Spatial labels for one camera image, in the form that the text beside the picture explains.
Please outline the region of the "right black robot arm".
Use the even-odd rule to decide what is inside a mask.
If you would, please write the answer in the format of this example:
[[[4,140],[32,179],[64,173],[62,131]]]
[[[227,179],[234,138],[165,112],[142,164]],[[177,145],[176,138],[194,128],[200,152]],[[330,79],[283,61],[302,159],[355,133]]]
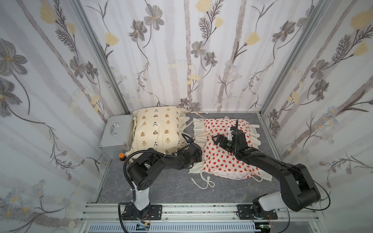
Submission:
[[[298,212],[321,199],[316,183],[304,165],[292,165],[271,158],[258,149],[248,146],[246,135],[242,130],[236,127],[232,129],[231,140],[217,135],[212,137],[214,144],[232,153],[238,161],[270,174],[280,183],[279,192],[265,194],[253,200],[251,209],[255,217],[262,218],[267,212],[275,209],[287,208]]]

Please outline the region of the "cream bear print pillow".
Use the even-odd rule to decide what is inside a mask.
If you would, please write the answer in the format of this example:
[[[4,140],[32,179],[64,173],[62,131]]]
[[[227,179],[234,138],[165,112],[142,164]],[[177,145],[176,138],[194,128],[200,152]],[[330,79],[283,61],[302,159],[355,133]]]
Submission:
[[[170,154],[185,146],[182,133],[189,121],[186,112],[177,106],[148,107],[133,112],[133,141],[125,155],[149,148]]]

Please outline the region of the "silver metal case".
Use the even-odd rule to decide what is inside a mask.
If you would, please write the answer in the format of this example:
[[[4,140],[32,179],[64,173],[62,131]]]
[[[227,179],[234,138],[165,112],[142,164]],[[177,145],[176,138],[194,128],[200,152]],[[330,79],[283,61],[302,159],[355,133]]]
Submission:
[[[100,142],[100,149],[111,159],[119,158],[120,153],[126,153],[131,148],[133,127],[133,118],[130,115],[109,117]]]

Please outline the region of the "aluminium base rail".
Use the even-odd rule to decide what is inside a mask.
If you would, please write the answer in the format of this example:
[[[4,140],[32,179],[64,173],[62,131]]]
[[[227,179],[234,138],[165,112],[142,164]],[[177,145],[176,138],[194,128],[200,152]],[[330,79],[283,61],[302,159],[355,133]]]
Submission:
[[[324,233],[313,211],[278,209],[274,217],[240,219],[235,203],[164,203],[146,220],[119,220],[117,204],[87,204],[78,233]]]

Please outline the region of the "small orange capped bottle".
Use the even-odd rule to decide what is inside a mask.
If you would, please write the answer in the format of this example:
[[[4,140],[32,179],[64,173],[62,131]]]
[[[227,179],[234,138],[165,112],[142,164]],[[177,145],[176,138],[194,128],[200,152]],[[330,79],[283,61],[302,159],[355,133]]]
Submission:
[[[127,159],[127,157],[125,156],[124,153],[120,153],[119,154],[119,159],[120,159],[120,161],[124,162]]]

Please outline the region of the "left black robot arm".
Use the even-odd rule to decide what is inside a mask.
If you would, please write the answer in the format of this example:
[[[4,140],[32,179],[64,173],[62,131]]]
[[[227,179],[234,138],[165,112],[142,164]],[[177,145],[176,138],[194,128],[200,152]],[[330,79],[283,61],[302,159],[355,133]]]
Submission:
[[[149,187],[163,170],[191,169],[201,161],[202,149],[194,142],[172,154],[153,148],[130,154],[123,164],[123,173],[133,192],[134,208],[138,212],[149,208]]]

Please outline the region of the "strawberry print pillow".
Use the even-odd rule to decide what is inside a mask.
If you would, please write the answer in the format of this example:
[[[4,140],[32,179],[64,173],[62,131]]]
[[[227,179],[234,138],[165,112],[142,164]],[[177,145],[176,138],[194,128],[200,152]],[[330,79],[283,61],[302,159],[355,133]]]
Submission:
[[[253,178],[257,182],[271,181],[273,178],[260,168],[240,162],[233,153],[214,144],[214,136],[231,136],[230,129],[236,125],[236,121],[228,117],[193,120],[193,139],[202,149],[202,161],[195,163],[189,173],[200,174],[202,180],[207,183],[204,189],[215,186],[210,180],[210,175],[231,180]]]

